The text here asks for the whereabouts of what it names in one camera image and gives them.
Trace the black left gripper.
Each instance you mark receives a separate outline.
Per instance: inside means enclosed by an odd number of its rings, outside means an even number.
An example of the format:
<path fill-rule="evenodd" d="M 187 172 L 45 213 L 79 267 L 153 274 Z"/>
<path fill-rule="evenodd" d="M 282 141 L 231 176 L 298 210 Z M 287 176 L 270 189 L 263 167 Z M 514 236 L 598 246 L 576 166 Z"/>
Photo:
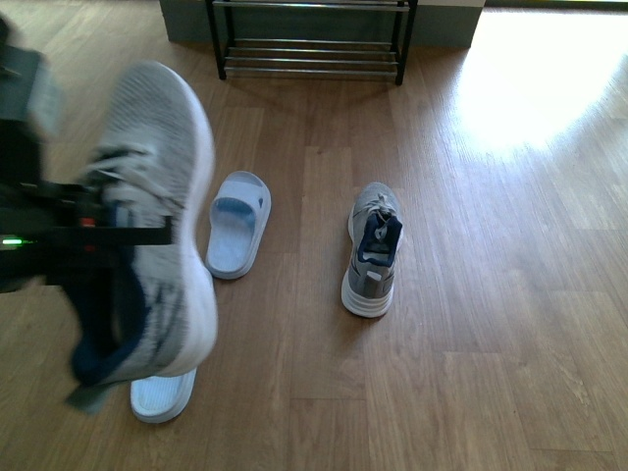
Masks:
<path fill-rule="evenodd" d="M 42 55 L 17 47 L 1 25 L 1 289 L 35 277 L 49 285 L 87 281 L 121 265 L 122 248 L 168 245 L 157 228 L 113 227 L 100 192 L 42 177 L 42 147 L 58 129 L 62 93 Z"/>

